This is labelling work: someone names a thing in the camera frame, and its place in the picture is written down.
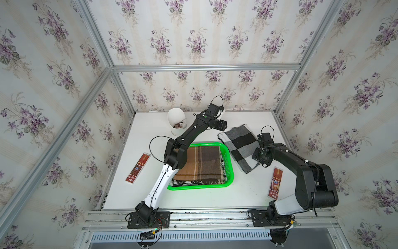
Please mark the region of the grey black checked scarf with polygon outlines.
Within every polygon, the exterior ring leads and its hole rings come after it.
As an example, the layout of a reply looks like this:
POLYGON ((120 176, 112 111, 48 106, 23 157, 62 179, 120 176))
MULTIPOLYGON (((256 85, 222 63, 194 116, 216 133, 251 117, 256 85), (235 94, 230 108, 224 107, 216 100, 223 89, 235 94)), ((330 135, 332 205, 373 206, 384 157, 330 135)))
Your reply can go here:
POLYGON ((246 124, 219 133, 217 137, 228 148, 231 156, 245 174, 249 174, 259 165, 252 158, 258 147, 258 141, 246 124))

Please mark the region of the green plastic basket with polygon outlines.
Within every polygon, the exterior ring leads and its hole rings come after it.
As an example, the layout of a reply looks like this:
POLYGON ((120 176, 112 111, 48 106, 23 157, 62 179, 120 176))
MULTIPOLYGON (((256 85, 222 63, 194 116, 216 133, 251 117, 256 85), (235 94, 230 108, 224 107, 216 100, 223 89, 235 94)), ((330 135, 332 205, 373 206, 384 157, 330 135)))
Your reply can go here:
POLYGON ((234 180, 230 152, 222 143, 196 143, 188 149, 185 166, 173 177, 169 190, 227 187, 234 180))

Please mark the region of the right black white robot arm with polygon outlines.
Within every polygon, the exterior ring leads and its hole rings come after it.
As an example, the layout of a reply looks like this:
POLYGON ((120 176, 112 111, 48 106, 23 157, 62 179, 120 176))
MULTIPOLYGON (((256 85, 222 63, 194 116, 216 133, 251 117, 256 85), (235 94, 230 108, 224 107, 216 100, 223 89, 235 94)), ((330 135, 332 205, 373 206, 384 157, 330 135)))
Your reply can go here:
POLYGON ((304 159, 283 143, 274 143, 269 133, 258 135, 258 143, 252 156, 255 161, 265 167, 277 161, 296 176, 294 194, 269 203, 267 211, 271 217, 338 205, 339 197, 329 166, 304 159))

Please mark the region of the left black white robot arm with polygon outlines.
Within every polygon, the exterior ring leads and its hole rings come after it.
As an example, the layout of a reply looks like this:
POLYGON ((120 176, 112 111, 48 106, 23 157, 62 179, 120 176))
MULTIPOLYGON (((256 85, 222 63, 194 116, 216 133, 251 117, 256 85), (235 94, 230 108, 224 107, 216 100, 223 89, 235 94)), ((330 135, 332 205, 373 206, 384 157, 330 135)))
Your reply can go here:
POLYGON ((188 148, 193 141, 208 129, 225 131, 228 127, 227 122, 221 119, 223 112, 223 106, 211 103, 206 110, 195 115, 192 125, 182 135, 168 140, 161 173, 148 196, 135 208, 135 214, 145 225, 150 227, 158 221, 156 213, 159 208, 160 197, 172 178, 186 165, 188 148))

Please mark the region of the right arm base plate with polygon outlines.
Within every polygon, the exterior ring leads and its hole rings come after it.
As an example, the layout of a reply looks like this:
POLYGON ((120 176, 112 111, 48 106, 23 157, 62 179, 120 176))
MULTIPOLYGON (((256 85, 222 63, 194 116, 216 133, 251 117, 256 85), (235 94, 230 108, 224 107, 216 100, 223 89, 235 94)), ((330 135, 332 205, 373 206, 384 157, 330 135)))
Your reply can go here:
POLYGON ((248 211, 248 217, 255 227, 286 227, 295 220, 293 214, 279 215, 274 210, 251 209, 248 211))

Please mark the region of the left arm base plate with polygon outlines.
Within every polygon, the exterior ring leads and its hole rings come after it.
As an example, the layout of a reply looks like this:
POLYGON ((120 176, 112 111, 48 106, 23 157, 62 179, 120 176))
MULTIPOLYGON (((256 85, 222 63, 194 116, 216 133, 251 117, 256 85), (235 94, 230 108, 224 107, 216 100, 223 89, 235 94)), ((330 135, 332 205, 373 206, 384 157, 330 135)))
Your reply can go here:
POLYGON ((126 217, 128 229, 169 228, 171 212, 152 213, 149 219, 141 218, 138 212, 131 212, 126 217))

